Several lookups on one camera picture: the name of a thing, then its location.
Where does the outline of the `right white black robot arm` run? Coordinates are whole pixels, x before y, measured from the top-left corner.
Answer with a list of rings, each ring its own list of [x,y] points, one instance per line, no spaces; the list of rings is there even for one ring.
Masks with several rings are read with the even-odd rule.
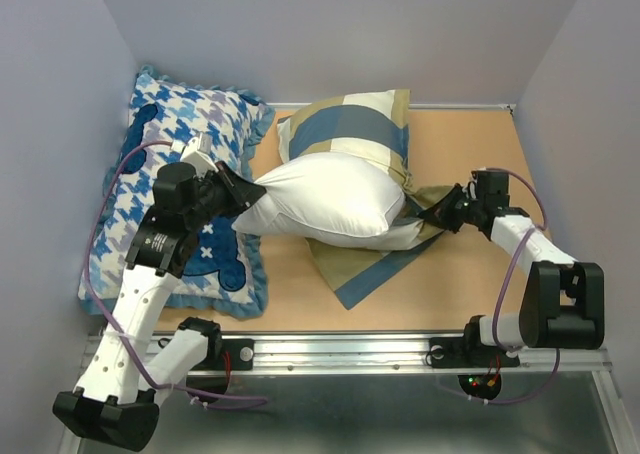
[[[503,168],[475,170],[466,185],[419,214],[452,233],[474,226],[510,257],[493,314],[472,318],[460,340],[461,355],[472,364],[484,363],[496,348],[597,350],[604,341],[603,269],[564,252],[547,238],[546,220],[536,223],[511,205],[510,181],[521,178]]]

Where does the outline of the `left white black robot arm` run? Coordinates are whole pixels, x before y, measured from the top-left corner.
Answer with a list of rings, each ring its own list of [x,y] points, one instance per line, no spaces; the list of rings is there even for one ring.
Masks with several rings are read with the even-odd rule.
[[[155,432],[160,407],[199,366],[228,366],[220,326],[190,317],[150,363],[144,363],[155,325],[199,244],[216,217],[252,207],[264,187],[235,174],[224,162],[202,171],[187,162],[165,165],[153,184],[153,203],[125,257],[114,309],[85,372],[71,391],[58,393],[53,414],[76,436],[133,452]]]

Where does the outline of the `blue tan white patchwork pillow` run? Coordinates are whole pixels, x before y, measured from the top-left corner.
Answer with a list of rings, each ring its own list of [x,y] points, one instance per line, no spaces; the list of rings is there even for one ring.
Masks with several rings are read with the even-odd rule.
[[[408,89],[348,94],[311,103],[277,123],[282,161],[317,152],[351,154],[383,171],[405,194],[389,232],[365,249],[307,240],[320,274],[347,309],[412,263],[443,233],[422,214],[452,188],[413,185],[409,105]]]

